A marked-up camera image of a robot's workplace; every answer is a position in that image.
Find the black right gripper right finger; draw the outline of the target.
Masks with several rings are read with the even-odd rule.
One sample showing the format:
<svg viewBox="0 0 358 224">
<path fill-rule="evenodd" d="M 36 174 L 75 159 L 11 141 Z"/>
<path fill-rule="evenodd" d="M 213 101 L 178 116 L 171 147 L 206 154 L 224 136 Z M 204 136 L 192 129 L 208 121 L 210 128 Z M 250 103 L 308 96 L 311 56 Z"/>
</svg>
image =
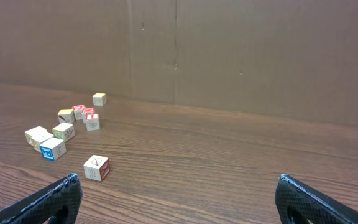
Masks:
<svg viewBox="0 0 358 224">
<path fill-rule="evenodd" d="M 275 204 L 282 223 L 358 223 L 358 211 L 288 174 L 278 179 Z"/>
</svg>

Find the wooden block with pretzel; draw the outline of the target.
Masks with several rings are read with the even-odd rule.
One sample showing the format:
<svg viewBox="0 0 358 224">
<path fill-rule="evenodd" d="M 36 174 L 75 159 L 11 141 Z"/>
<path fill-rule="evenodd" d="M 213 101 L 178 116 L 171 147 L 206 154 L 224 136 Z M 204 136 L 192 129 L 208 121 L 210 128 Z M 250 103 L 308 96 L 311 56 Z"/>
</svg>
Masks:
<svg viewBox="0 0 358 224">
<path fill-rule="evenodd" d="M 92 155 L 83 167 L 87 179 L 102 182 L 110 172 L 110 161 L 107 157 Z"/>
</svg>

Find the wooden block blue letter P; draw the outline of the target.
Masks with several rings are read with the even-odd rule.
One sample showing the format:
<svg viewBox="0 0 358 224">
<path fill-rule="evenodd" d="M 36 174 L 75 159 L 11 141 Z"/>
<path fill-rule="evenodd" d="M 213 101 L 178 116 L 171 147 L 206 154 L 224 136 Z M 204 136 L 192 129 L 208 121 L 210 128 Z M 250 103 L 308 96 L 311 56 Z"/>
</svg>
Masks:
<svg viewBox="0 0 358 224">
<path fill-rule="evenodd" d="M 44 159 L 56 161 L 67 151 L 65 142 L 59 138 L 50 138 L 40 145 L 40 151 Z"/>
</svg>

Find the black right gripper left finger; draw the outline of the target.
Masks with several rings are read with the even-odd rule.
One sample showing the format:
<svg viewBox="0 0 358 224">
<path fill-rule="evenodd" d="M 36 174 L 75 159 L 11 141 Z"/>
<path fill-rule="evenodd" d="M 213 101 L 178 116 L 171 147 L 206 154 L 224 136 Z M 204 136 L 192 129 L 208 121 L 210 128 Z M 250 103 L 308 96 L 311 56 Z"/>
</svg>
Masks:
<svg viewBox="0 0 358 224">
<path fill-rule="evenodd" d="M 0 210 L 0 224 L 74 223 L 82 196 L 78 174 L 68 174 Z"/>
</svg>

